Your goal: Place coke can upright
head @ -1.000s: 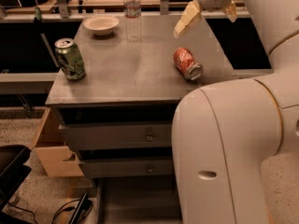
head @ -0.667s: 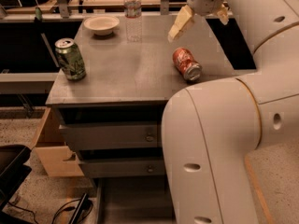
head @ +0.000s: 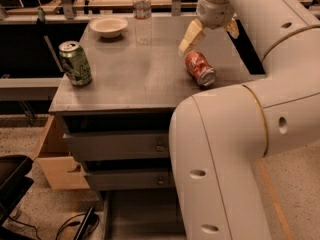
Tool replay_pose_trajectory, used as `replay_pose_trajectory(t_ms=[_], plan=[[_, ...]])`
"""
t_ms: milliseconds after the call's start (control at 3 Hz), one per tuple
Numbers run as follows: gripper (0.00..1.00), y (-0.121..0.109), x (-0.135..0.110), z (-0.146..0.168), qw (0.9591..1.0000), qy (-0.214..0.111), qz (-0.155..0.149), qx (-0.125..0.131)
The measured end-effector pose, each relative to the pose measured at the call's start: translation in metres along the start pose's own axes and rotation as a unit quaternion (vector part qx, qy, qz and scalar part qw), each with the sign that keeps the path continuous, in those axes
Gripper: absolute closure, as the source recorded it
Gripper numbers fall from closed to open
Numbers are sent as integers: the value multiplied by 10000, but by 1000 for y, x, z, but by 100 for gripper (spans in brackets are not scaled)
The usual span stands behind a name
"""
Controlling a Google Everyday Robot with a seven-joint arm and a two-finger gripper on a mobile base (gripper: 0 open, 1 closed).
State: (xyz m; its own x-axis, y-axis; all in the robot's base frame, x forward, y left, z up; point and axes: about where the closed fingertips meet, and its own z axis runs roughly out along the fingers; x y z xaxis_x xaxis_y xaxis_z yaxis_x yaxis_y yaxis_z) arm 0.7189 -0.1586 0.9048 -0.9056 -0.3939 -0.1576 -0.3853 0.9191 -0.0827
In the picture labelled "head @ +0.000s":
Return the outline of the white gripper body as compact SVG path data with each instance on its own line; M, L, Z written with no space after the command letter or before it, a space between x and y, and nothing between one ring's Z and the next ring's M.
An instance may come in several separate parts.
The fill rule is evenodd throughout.
M207 0L198 0L196 15L204 27L216 29L231 21L234 10L229 2L212 4Z

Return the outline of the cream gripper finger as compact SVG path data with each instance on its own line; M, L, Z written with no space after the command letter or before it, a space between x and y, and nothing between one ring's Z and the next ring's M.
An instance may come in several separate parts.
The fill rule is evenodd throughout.
M178 54L183 56L191 47L199 43L205 37L204 26L199 19L190 22L185 35L178 47Z
M239 37L239 29L237 22L232 18L226 25L225 30L231 35L232 38L237 39Z

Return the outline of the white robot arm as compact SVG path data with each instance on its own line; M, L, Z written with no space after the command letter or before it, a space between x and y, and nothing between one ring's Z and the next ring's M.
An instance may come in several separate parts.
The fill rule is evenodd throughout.
M188 240L272 240L252 164L319 138L320 21L297 0L198 0L200 28L233 16L266 76L174 111L170 158Z

